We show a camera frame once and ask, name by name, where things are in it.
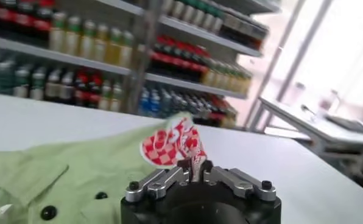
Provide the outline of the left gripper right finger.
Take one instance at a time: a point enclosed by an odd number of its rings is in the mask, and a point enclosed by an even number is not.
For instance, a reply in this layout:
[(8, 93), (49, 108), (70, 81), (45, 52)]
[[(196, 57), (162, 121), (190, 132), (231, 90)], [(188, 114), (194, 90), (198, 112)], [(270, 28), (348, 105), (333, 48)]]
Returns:
[(223, 183), (239, 198), (247, 199), (254, 195), (262, 201), (270, 202), (277, 199), (277, 190), (271, 181), (259, 181), (237, 168), (223, 169), (207, 160), (200, 166), (200, 172), (203, 182)]

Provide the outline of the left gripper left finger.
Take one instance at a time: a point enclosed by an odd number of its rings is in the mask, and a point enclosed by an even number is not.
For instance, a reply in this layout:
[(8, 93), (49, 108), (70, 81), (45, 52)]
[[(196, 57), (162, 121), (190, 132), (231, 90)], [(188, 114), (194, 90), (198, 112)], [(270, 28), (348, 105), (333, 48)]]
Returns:
[(177, 182), (190, 182), (191, 163), (182, 160), (171, 169), (156, 169), (142, 180), (131, 181), (125, 190), (125, 200), (129, 203), (141, 201), (145, 196), (155, 200), (166, 196), (167, 190)]

